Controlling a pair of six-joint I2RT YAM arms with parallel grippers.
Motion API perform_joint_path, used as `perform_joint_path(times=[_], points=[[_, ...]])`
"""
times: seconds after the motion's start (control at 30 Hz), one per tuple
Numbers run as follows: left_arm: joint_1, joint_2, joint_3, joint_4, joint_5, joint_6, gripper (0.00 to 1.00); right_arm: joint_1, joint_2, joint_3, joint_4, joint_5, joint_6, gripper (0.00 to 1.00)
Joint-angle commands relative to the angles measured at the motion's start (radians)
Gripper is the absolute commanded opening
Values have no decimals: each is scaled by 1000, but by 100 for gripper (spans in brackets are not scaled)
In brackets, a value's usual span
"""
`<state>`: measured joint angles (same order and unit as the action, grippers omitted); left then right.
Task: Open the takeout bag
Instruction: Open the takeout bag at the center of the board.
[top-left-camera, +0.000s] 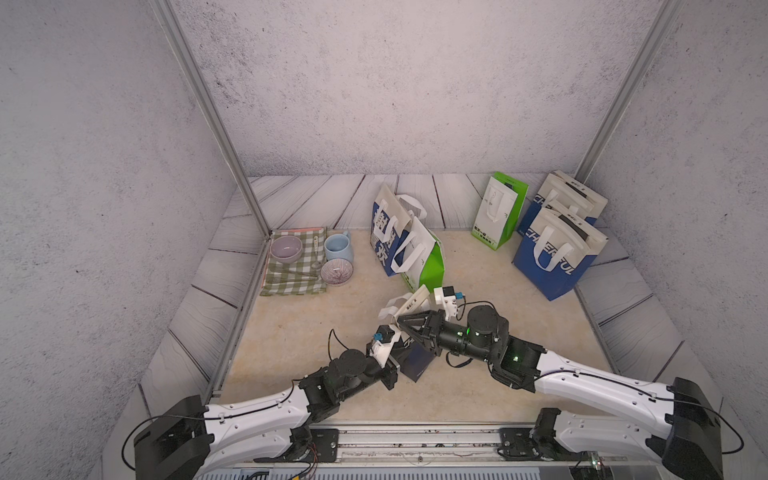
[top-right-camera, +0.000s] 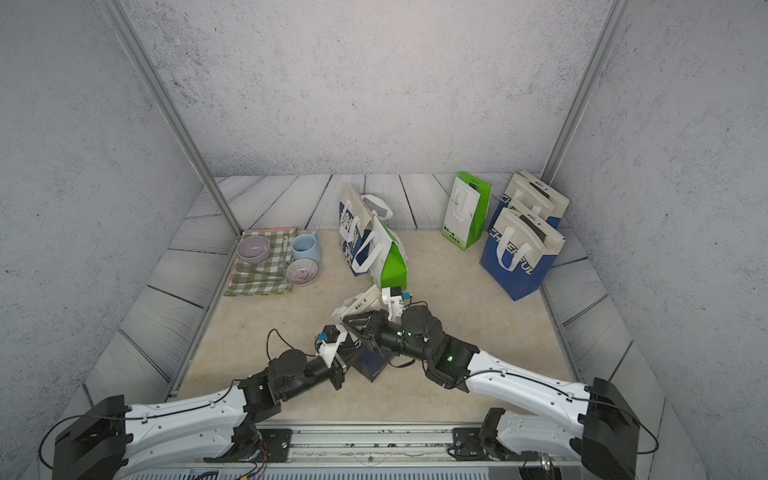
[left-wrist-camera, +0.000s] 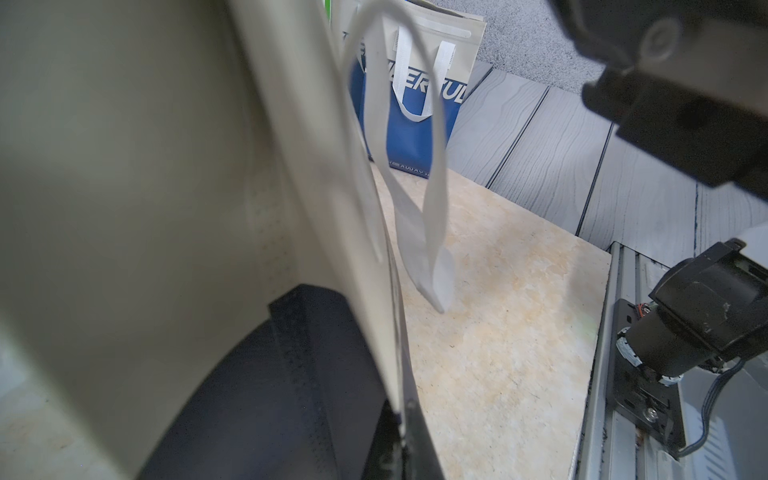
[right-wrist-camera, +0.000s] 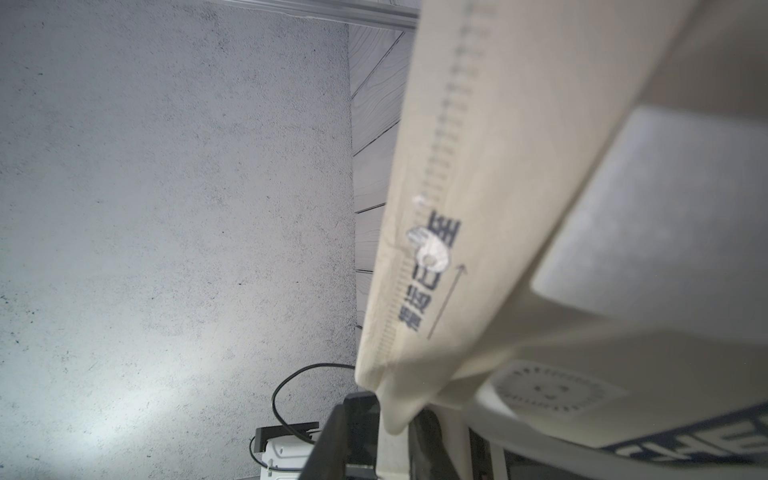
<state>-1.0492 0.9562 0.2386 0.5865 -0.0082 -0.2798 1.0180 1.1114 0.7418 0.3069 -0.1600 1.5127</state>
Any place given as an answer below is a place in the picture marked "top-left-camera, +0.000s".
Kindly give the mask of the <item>navy beige bag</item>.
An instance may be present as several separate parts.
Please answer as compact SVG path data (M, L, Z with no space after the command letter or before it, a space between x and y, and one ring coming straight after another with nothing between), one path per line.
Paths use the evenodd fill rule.
M369 353L381 367L390 361L414 383L419 381L434 355L416 341L415 334L405 331L397 321L406 314L427 313L431 307L430 298L428 288L421 286L415 293L390 299L379 311L381 325L368 346Z

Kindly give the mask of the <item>green white bag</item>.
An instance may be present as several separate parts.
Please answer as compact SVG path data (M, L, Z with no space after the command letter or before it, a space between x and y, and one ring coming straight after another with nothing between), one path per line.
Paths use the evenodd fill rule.
M391 268L412 292L421 286L429 291L442 287L445 259L441 241L418 218L411 217L410 230L395 251Z
M515 231L529 185L501 172L492 174L486 185L472 235L492 250L498 250Z

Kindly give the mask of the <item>blue beige takeout bag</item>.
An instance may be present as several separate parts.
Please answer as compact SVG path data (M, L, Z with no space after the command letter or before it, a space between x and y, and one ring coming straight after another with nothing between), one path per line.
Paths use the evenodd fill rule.
M604 196L561 170L556 170L547 175L534 195L531 205L518 224L517 231L524 234L542 208L556 205L594 226L607 204L608 200Z

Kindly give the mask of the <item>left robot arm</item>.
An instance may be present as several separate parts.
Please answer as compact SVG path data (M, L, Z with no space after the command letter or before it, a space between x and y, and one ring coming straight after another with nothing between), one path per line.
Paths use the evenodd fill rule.
M295 460L312 441L310 426L335 415L341 404L380 382L394 388L398 363L379 362L356 349L277 394L232 404L183 398L142 422L133 440L138 479L195 479L248 460Z

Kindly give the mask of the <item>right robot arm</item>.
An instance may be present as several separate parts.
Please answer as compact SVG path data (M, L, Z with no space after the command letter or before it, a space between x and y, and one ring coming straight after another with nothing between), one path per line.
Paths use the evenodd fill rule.
M675 378L667 385L588 367L511 336L508 321L489 305L472 308L466 324L447 321L443 311L403 315L396 323L435 356L448 351L485 362L507 387L600 410L594 417L542 409L530 438L547 459L574 460L594 451L650 460L681 479L724 476L722 423L693 381Z

